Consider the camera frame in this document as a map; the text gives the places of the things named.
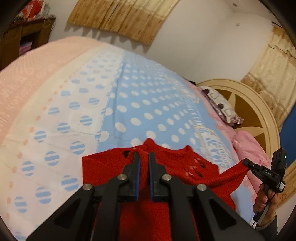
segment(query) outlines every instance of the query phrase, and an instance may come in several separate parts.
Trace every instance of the polka dot bed sheet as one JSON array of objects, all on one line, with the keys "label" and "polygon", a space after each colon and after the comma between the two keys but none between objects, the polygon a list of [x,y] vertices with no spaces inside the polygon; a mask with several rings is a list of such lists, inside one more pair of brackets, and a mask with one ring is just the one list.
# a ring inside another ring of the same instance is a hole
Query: polka dot bed sheet
[{"label": "polka dot bed sheet", "polygon": [[[190,145],[220,172],[230,168],[236,153],[205,101],[192,84],[140,55],[108,44],[81,54],[35,91],[4,138],[2,219],[25,240],[81,187],[82,156],[141,145],[146,138],[170,149]],[[246,183],[247,177],[232,198],[250,221]]]}]

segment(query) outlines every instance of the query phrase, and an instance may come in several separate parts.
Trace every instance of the curtain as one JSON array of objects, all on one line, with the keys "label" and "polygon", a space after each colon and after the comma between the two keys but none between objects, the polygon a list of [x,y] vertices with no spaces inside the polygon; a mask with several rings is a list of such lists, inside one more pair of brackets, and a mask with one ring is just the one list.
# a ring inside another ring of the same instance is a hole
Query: curtain
[{"label": "curtain", "polygon": [[296,50],[283,28],[274,25],[270,41],[242,82],[265,100],[281,129],[296,101]]},{"label": "curtain", "polygon": [[287,168],[284,176],[284,181],[286,182],[286,187],[284,191],[279,194],[279,207],[296,193],[296,161],[294,161]]},{"label": "curtain", "polygon": [[79,0],[67,23],[118,32],[151,45],[179,0]]}]

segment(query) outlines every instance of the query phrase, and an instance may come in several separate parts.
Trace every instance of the red garment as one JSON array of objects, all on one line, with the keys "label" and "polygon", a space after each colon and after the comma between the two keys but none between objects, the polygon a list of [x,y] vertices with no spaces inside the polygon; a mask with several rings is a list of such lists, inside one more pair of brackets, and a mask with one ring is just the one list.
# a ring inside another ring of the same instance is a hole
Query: red garment
[{"label": "red garment", "polygon": [[[131,151],[125,158],[123,152]],[[148,153],[155,152],[156,162],[166,167],[167,173],[190,185],[204,183],[233,210],[230,194],[238,188],[248,172],[241,162],[219,174],[218,166],[196,154],[190,146],[170,150],[158,146],[151,139],[134,148],[114,148],[82,158],[83,182],[94,186],[107,183],[122,173],[123,167],[133,161],[133,153],[141,157],[140,198],[136,203],[123,203],[120,218],[120,241],[168,241],[170,220],[166,203],[150,200]]]}]

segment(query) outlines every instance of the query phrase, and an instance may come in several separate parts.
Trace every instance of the human hand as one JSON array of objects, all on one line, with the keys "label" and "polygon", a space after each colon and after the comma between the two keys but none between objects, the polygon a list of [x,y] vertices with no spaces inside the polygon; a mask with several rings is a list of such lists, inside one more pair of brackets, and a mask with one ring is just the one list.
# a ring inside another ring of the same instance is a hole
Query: human hand
[{"label": "human hand", "polygon": [[265,217],[263,218],[260,226],[264,226],[265,224],[267,224],[268,222],[270,222],[275,214],[276,214],[276,208],[277,206],[279,205],[279,196],[278,194],[275,193],[275,191],[269,189],[268,190],[268,193],[267,193],[267,196],[266,194],[264,193],[264,184],[262,183],[260,185],[260,190],[257,192],[257,197],[255,199],[255,203],[253,205],[253,211],[254,212],[261,212],[264,207],[266,206],[266,202],[267,202],[267,196],[269,199],[271,199],[271,204],[270,204],[270,207],[265,215]]}]

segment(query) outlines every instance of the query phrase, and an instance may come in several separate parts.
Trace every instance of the round wooden headboard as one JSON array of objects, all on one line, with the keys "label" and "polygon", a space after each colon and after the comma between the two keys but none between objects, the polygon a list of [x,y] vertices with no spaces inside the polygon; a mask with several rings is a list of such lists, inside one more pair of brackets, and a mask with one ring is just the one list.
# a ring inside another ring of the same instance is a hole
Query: round wooden headboard
[{"label": "round wooden headboard", "polygon": [[216,89],[228,100],[244,119],[243,124],[234,127],[235,131],[249,132],[272,158],[272,154],[280,148],[279,131],[265,101],[253,89],[235,80],[212,79],[198,84],[202,85]]}]

